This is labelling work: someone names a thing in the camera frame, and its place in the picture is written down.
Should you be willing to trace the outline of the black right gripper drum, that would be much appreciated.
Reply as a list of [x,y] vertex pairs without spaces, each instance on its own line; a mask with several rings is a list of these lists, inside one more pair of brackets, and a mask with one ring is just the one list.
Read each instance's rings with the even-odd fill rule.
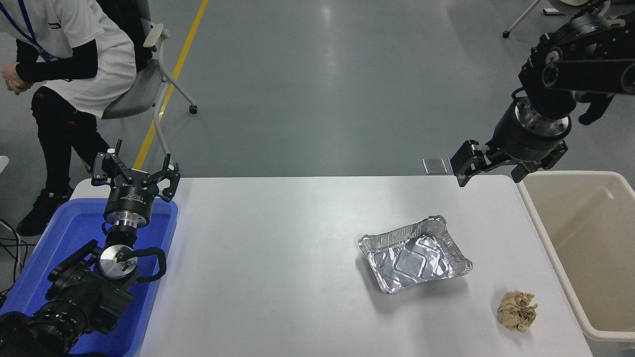
[[553,119],[532,106],[509,106],[490,139],[496,148],[520,161],[546,157],[569,134],[569,116]]

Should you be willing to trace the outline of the person's hand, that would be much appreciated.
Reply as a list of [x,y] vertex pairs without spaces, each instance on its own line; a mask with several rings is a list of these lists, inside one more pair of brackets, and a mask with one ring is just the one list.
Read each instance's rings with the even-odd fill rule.
[[5,80],[7,90],[12,91],[14,95],[20,95],[30,88],[32,88],[33,83],[29,83],[23,80],[17,73],[18,62],[14,61],[9,64],[1,71],[2,78]]

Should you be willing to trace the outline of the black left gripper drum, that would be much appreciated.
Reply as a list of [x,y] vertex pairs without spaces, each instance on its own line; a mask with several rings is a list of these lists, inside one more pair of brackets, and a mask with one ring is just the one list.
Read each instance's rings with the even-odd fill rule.
[[104,219],[114,220],[114,214],[133,212],[145,220],[149,220],[155,196],[148,190],[134,186],[121,186],[111,189],[105,205]]

